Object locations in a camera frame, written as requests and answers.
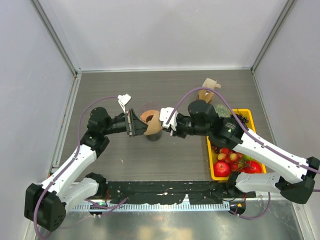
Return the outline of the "round wooden dripper stand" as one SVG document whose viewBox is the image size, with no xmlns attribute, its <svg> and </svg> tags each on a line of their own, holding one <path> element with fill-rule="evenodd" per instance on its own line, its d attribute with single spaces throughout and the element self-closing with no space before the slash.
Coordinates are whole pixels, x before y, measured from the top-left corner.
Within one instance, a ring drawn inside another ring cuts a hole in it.
<svg viewBox="0 0 320 240">
<path fill-rule="evenodd" d="M 158 110 L 149 110 L 140 116 L 140 119 L 145 122 L 148 126 L 161 126 L 159 120 L 160 112 Z"/>
</svg>

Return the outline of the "brown paper coffee filter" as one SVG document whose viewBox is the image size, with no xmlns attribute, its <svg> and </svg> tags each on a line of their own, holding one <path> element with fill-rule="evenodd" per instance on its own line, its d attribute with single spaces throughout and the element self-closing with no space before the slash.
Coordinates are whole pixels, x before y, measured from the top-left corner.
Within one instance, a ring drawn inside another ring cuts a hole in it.
<svg viewBox="0 0 320 240">
<path fill-rule="evenodd" d="M 155 111 L 152 119 L 147 122 L 147 129 L 144 132 L 144 135 L 150 136 L 150 135 L 155 135 L 159 133 L 163 127 L 162 127 L 162 122 L 160 121 L 160 112 Z"/>
</svg>

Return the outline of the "glass coffee carafe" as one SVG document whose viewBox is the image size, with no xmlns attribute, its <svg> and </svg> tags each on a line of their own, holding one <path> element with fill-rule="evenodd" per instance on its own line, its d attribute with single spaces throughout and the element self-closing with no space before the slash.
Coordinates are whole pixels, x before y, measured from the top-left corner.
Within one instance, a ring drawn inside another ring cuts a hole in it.
<svg viewBox="0 0 320 240">
<path fill-rule="evenodd" d="M 162 137 L 162 132 L 159 131 L 155 134 L 150 134 L 150 135 L 146 135 L 145 136 L 149 141 L 151 142 L 155 142 L 155 141 L 158 141 L 161 137 Z"/>
</svg>

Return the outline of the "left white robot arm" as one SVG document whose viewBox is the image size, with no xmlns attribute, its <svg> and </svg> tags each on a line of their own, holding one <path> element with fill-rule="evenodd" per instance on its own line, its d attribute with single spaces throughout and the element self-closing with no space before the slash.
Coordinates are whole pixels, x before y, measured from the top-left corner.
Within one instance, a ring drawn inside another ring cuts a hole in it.
<svg viewBox="0 0 320 240">
<path fill-rule="evenodd" d="M 90 112 L 87 131 L 74 153 L 49 178 L 40 184 L 32 183 L 26 189 L 25 218 L 53 232 L 78 202 L 91 196 L 102 199 L 107 193 L 107 183 L 100 174 L 88 174 L 79 187 L 71 188 L 71 185 L 106 149 L 110 142 L 108 135 L 127 133 L 130 137 L 141 136 L 147 128 L 146 121 L 133 109 L 111 117 L 105 108 L 94 108 Z"/>
</svg>

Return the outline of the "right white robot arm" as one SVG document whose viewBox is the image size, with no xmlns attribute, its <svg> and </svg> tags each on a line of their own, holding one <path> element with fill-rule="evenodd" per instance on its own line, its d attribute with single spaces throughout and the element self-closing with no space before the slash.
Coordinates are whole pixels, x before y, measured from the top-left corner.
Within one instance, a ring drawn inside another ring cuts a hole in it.
<svg viewBox="0 0 320 240">
<path fill-rule="evenodd" d="M 233 173 L 226 183 L 230 196 L 270 192 L 293 203 L 307 203 L 314 191 L 315 176 L 319 173 L 319 159 L 299 157 L 273 145 L 235 117 L 220 117 L 204 100 L 193 101 L 187 110 L 187 116 L 174 108 L 161 111 L 162 125 L 172 136 L 206 136 L 217 147 L 252 157 L 273 169 L 273 173 Z"/>
</svg>

